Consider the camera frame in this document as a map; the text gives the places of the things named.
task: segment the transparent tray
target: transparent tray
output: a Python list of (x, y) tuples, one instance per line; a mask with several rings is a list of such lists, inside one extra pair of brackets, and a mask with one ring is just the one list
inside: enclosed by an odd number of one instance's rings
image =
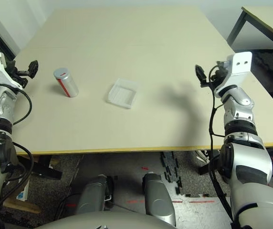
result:
[(136, 82), (118, 79), (109, 92), (108, 101), (112, 104), (131, 109), (136, 100), (138, 88), (139, 85)]

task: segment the silver can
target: silver can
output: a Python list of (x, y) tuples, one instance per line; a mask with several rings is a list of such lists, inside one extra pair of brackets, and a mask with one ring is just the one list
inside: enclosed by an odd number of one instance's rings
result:
[(78, 88), (67, 68), (58, 68), (54, 71), (54, 76), (64, 93), (68, 97), (75, 97), (78, 95)]

